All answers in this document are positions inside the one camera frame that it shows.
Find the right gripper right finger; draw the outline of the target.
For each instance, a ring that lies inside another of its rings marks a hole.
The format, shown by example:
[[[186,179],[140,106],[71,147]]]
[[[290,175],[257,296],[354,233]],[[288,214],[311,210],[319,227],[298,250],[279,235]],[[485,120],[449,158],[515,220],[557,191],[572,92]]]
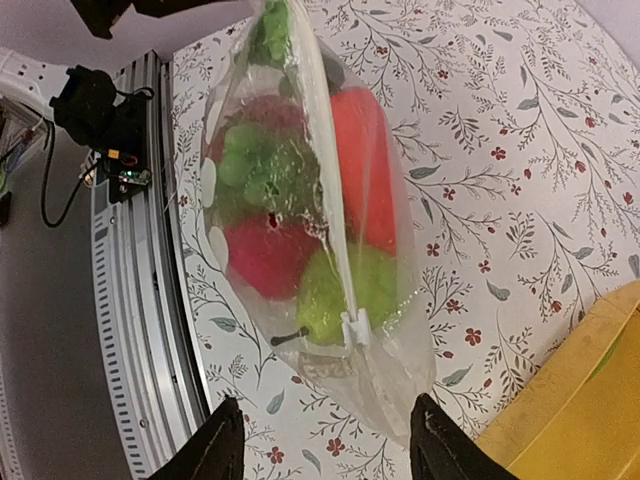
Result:
[[[410,427],[413,480],[516,479],[485,454],[427,393],[416,398]]]

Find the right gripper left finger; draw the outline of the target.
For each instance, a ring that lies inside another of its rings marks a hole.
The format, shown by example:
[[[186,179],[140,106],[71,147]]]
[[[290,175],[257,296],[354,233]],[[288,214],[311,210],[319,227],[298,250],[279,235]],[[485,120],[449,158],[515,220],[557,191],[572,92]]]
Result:
[[[244,478],[244,417],[226,397],[186,444],[149,480],[239,480]]]

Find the red toy apple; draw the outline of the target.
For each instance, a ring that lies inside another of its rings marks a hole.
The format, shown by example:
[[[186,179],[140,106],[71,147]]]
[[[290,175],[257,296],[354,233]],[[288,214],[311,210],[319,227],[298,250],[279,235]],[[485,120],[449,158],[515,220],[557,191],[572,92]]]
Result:
[[[294,297],[309,259],[321,247],[302,225],[273,227],[261,216],[226,227],[224,236],[228,271],[267,300]]]

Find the clear zip top bag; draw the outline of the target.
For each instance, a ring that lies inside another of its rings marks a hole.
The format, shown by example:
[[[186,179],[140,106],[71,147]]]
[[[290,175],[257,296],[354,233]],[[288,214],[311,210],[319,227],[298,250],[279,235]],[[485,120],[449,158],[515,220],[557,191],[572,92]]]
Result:
[[[275,355],[407,445],[435,379],[400,156],[299,1],[258,1],[207,100],[212,251]]]

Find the green toy grapes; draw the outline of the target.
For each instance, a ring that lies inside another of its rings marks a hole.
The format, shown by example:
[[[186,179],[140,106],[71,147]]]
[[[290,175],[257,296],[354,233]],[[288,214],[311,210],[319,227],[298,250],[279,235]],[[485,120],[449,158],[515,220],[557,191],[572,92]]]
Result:
[[[302,134],[241,122],[224,135],[218,178],[250,205],[292,213],[314,204],[319,164]]]

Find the orange toy carrot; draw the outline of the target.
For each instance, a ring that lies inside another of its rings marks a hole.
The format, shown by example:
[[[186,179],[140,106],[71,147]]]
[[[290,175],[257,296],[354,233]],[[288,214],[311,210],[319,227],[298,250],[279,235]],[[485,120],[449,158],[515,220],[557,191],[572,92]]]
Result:
[[[251,67],[272,69],[280,75],[278,95],[301,107],[291,91],[293,74],[286,71],[291,57],[288,4],[264,1],[262,12],[247,38]],[[346,87],[344,72],[330,56],[323,58],[335,128],[342,198],[346,213],[349,259],[370,264],[389,262],[396,256],[396,222],[390,177],[388,132],[384,112],[371,91]],[[310,116],[305,116],[308,142]],[[241,193],[218,178],[219,216],[225,228],[249,217],[261,216],[273,226],[302,225],[321,242],[323,235],[321,184],[314,204],[302,211],[284,213],[250,205]]]

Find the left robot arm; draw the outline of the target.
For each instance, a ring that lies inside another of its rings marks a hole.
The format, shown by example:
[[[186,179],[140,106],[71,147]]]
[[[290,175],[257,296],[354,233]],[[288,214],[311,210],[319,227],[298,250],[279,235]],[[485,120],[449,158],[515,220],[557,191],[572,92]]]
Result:
[[[48,64],[1,49],[1,95],[65,130],[80,146],[140,155],[157,86],[151,50],[114,74]]]

